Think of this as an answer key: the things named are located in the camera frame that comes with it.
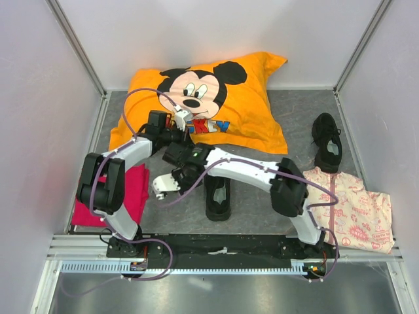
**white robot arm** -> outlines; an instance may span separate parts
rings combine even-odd
[[[188,112],[183,109],[178,113],[181,115],[178,118],[180,121],[189,118]],[[171,191],[184,193],[207,169],[208,175],[245,182],[270,193],[272,208],[291,219],[301,242],[309,245],[322,242],[321,237],[324,234],[307,211],[306,185],[275,173],[279,170],[303,177],[291,160],[283,158],[281,163],[263,162],[236,156],[211,145],[194,145],[182,130],[185,126],[181,126],[180,130],[171,128],[168,121],[170,119],[167,113],[152,111],[149,122],[144,127],[145,133],[139,133],[139,136],[130,140],[129,145],[123,145],[124,149],[117,148],[112,151],[114,154],[101,173],[106,175],[106,181],[98,183],[94,191],[93,213],[107,221],[115,231],[115,236],[128,240],[141,237],[141,229],[123,205],[126,171],[153,155],[158,149],[169,145],[163,160],[177,166],[178,169],[153,181],[153,190],[158,198],[164,198],[167,192]],[[91,153],[85,158],[77,199],[87,206],[99,165],[112,152]],[[220,163],[220,160],[232,162]]]
[[[175,113],[175,121],[184,121],[190,118],[191,113],[185,109],[178,109]],[[189,137],[185,136],[186,124],[172,126],[171,116],[161,111],[151,111],[144,130],[133,137],[121,147],[103,153],[90,153],[84,159],[77,199],[90,206],[90,196],[94,186],[94,178],[100,164],[108,158],[101,175],[106,176],[104,183],[98,182],[94,191],[94,208],[90,209],[93,215],[99,215],[106,220],[108,225],[115,231],[115,236],[133,240],[141,235],[141,229],[131,219],[123,201],[125,191],[125,173],[140,161],[150,157],[163,146],[170,143],[191,144]]]
[[[207,175],[244,182],[270,193],[273,209],[291,219],[299,240],[309,245],[319,242],[321,230],[307,210],[306,185],[275,173],[282,171],[304,178],[290,159],[283,158],[281,163],[263,162],[233,155],[202,143],[194,147],[182,147],[172,143],[167,148],[163,160],[179,169],[153,181],[153,190],[157,198],[164,198],[169,191],[185,192],[207,169]]]

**enclosure wall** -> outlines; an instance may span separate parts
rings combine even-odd
[[[266,50],[289,58],[269,88],[334,86],[380,0],[60,0],[99,78]]]
[[[419,3],[393,1],[340,99],[370,190],[391,194],[394,231],[419,292]]]
[[[29,313],[100,96],[44,1],[0,4],[0,304]]]

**pillowcase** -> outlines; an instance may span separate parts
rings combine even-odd
[[[187,122],[192,140],[211,145],[233,144],[271,154],[287,154],[281,126],[270,113],[266,82],[287,59],[268,52],[197,65],[186,69],[139,70],[130,89],[155,88],[171,97],[194,117]],[[125,113],[134,130],[147,123],[151,110],[173,112],[164,96],[154,92],[132,94]],[[132,137],[121,117],[111,131],[109,149]]]

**black slip-on shoe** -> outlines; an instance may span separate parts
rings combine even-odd
[[[329,113],[322,113],[313,123],[312,136],[319,150],[314,159],[314,165],[323,172],[338,172],[342,161],[342,143],[340,142],[340,129],[335,119]]]
[[[204,178],[206,191],[205,214],[211,221],[225,221],[231,216],[230,179],[223,177]]]

